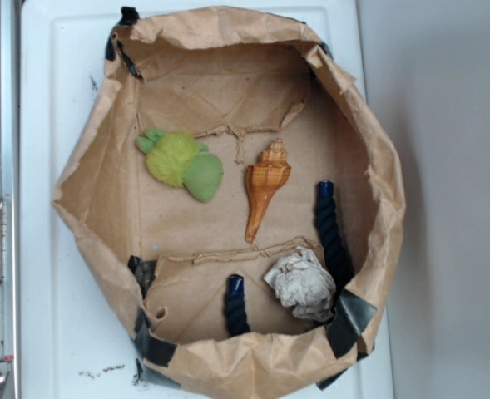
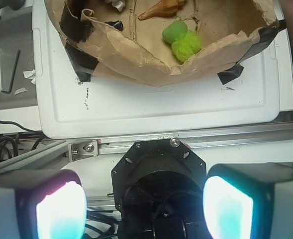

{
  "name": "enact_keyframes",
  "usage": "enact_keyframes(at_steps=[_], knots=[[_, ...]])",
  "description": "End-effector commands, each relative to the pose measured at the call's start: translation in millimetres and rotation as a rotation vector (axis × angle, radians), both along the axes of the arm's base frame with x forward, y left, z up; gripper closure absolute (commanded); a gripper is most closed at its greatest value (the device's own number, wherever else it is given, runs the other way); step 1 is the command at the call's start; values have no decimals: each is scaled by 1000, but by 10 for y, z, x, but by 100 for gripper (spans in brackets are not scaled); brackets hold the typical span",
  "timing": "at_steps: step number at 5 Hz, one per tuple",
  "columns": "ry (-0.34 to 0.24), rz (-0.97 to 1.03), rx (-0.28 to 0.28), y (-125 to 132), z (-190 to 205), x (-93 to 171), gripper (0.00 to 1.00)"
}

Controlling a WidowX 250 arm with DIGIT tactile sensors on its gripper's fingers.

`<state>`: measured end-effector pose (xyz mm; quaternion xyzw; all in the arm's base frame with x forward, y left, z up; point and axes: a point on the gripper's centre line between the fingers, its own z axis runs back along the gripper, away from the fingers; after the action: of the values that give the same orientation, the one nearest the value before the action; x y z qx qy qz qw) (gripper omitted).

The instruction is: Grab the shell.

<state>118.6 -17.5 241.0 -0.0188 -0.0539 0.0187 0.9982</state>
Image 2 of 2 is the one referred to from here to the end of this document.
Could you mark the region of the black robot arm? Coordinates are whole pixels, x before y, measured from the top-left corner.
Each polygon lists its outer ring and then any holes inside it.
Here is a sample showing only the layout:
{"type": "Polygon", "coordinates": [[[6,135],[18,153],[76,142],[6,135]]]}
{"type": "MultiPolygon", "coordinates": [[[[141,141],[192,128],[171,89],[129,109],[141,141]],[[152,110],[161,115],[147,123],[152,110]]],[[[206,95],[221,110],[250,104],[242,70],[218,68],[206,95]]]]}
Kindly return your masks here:
{"type": "Polygon", "coordinates": [[[72,170],[0,170],[0,239],[293,239],[293,162],[219,163],[137,142],[111,171],[116,220],[88,209],[72,170]]]}

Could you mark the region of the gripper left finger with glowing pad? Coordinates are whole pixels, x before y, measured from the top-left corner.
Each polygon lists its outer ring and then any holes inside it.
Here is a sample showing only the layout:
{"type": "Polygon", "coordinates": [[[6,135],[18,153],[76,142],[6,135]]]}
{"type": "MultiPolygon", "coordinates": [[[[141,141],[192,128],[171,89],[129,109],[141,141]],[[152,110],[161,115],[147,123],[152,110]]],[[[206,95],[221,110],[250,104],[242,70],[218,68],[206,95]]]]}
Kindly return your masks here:
{"type": "Polygon", "coordinates": [[[0,239],[80,239],[87,199],[72,170],[0,170],[0,239]]]}

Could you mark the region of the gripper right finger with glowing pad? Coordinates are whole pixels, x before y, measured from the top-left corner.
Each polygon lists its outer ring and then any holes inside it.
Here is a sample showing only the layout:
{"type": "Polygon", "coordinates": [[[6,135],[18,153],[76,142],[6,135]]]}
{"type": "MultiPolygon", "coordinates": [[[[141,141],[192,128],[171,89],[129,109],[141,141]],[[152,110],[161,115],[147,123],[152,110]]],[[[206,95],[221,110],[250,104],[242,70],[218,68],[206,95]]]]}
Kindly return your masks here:
{"type": "Polygon", "coordinates": [[[203,211],[214,239],[293,239],[293,162],[212,166],[203,211]]]}

